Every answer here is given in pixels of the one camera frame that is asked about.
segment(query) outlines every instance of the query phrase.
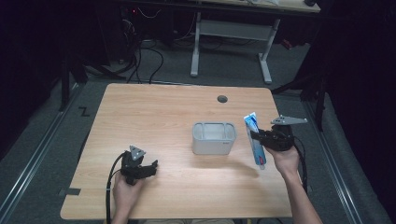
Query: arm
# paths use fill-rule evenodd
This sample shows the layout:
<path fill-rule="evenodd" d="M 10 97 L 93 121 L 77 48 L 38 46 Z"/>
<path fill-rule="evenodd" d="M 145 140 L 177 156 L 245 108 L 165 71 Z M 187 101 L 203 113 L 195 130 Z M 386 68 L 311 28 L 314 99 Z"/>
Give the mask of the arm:
<path fill-rule="evenodd" d="M 113 196 L 116 204 L 116 212 L 112 224 L 128 223 L 129 214 L 137 202 L 144 180 L 137 180 L 134 186 L 126 183 L 125 176 L 116 173 L 116 181 L 113 188 Z"/>
<path fill-rule="evenodd" d="M 273 151 L 271 148 L 267 148 L 267 150 L 274 156 L 276 169 L 285 179 L 294 223 L 322 223 L 301 184 L 297 172 L 299 163 L 297 149 L 292 147 L 290 150 L 281 152 Z"/>

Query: metal rail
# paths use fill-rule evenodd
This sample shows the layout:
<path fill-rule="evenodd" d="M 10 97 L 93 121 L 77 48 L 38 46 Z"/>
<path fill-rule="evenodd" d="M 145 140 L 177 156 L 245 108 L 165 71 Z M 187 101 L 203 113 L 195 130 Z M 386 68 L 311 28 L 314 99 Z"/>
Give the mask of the metal rail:
<path fill-rule="evenodd" d="M 310 119 L 315 120 L 314 119 L 315 111 L 312 105 L 307 101 L 302 101 L 302 103 L 304 110 L 307 112 Z M 321 144 L 323 156 L 330 171 L 329 173 L 332 178 L 332 182 L 334 183 L 335 189 L 337 190 L 341 204 L 344 206 L 349 222 L 354 224 L 363 223 L 361 220 L 361 215 L 359 214 L 359 211 L 355 206 L 355 203 L 353 202 L 349 188 L 346 182 L 344 181 L 344 178 L 341 175 L 341 172 L 337 166 L 337 163 L 335 162 L 334 157 L 332 156 L 332 152 L 327 143 L 325 134 L 318 130 L 318 126 L 316 125 L 315 122 L 309 122 L 309 123 L 312 125 L 312 127 L 315 130 L 315 133 L 317 134 L 317 138 Z"/>
<path fill-rule="evenodd" d="M 58 131 L 59 126 L 64 120 L 64 117 L 69 110 L 70 105 L 80 94 L 81 90 L 81 85 L 74 85 L 74 87 L 72 88 L 72 95 L 69 104 L 66 106 L 64 111 L 60 111 L 56 115 L 54 121 L 51 123 L 40 143 L 38 144 L 37 148 L 35 149 L 35 153 L 33 154 L 32 158 L 28 161 L 27 165 L 18 177 L 18 180 L 16 181 L 14 187 L 9 192 L 6 199 L 3 201 L 0 207 L 0 224 L 7 223 L 7 221 L 11 217 L 15 207 L 21 199 L 21 196 L 26 191 L 31 180 L 35 176 L 35 172 L 37 171 L 41 162 L 44 160 L 47 152 L 50 150 L 50 143 L 52 141 L 52 138 Z"/>

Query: gray carpet floor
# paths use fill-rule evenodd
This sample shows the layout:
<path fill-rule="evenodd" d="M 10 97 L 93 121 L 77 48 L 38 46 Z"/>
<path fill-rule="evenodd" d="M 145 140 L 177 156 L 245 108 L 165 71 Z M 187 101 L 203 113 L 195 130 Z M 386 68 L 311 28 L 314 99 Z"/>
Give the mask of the gray carpet floor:
<path fill-rule="evenodd" d="M 190 77 L 192 46 L 189 44 L 190 42 L 178 42 L 170 48 L 161 43 L 150 41 L 144 43 L 147 48 L 156 49 L 163 55 L 163 66 L 153 77 L 153 83 L 263 87 L 273 90 L 294 79 L 309 50 L 308 45 L 290 50 L 273 45 L 268 57 L 273 83 L 266 85 L 263 82 L 256 54 L 260 51 L 262 43 L 247 43 L 241 47 L 230 43 L 220 45 L 204 42 L 198 77 Z M 138 73 L 140 80 L 147 81 L 160 63 L 159 54 L 142 49 L 142 61 Z M 117 70 L 122 66 L 113 64 L 110 69 Z M 122 75 L 128 77 L 130 74 L 131 71 Z M 31 117 L 29 125 L 18 141 L 0 162 L 2 202 L 7 201 L 8 194 L 23 175 L 29 160 L 43 144 L 43 137 L 53 121 L 59 116 L 62 116 L 62 121 L 59 122 L 57 131 L 48 142 L 48 150 L 45 151 L 43 160 L 33 171 L 33 178 L 27 180 L 26 189 L 22 190 L 21 197 L 17 198 L 7 211 L 7 217 L 3 219 L 4 223 L 103 223 L 103 220 L 63 220 L 60 211 L 64 202 L 62 190 L 70 185 L 78 164 L 79 152 L 90 131 L 106 85 L 113 82 L 120 81 L 90 75 L 85 85 L 75 87 L 73 101 L 63 113 L 58 111 L 61 104 L 61 87 L 57 85 L 52 90 L 50 99 Z M 131 84 L 137 85 L 137 82 L 134 76 Z M 299 91 L 285 91 L 274 95 L 274 99 L 279 114 L 310 120 L 309 108 L 315 102 L 301 102 Z M 323 133 L 318 132 L 312 122 L 293 127 L 294 134 L 302 140 L 306 150 L 309 198 L 324 223 L 391 223 L 345 139 L 328 96 L 325 105 Z M 83 107 L 86 108 L 85 115 L 88 116 L 82 116 Z M 327 156 L 323 152 L 323 139 L 331 150 L 360 220 L 350 219 L 340 198 Z M 279 220 L 283 223 L 292 223 L 289 217 L 281 217 Z M 253 224 L 279 223 L 279 220 L 259 217 L 252 219 Z"/>

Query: clear plastic container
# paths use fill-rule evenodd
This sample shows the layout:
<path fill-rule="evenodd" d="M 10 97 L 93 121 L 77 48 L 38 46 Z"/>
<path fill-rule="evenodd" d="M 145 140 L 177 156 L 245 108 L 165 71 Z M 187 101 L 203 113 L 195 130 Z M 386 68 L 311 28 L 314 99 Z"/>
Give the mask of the clear plastic container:
<path fill-rule="evenodd" d="M 200 155 L 228 155 L 236 138 L 230 122 L 197 122 L 192 128 L 192 151 Z"/>

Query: desk leg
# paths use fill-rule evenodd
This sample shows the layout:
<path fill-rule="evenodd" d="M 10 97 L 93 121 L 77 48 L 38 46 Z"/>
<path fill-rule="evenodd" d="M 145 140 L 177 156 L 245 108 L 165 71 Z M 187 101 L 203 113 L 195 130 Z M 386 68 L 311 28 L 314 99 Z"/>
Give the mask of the desk leg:
<path fill-rule="evenodd" d="M 259 53 L 260 65 L 262 66 L 262 75 L 264 76 L 264 82 L 266 84 L 272 83 L 270 71 L 268 70 L 267 57 L 268 57 L 268 53 L 270 52 L 271 46 L 274 42 L 274 38 L 275 38 L 277 27 L 279 26 L 279 23 L 280 23 L 280 19 L 275 20 L 274 25 L 271 29 L 270 34 L 269 34 L 267 45 L 265 46 L 264 53 Z"/>
<path fill-rule="evenodd" d="M 192 62 L 191 62 L 192 77 L 198 76 L 200 31 L 201 31 L 201 12 L 197 12 L 197 22 L 195 24 L 195 45 L 194 45 L 194 52 L 192 53 Z"/>

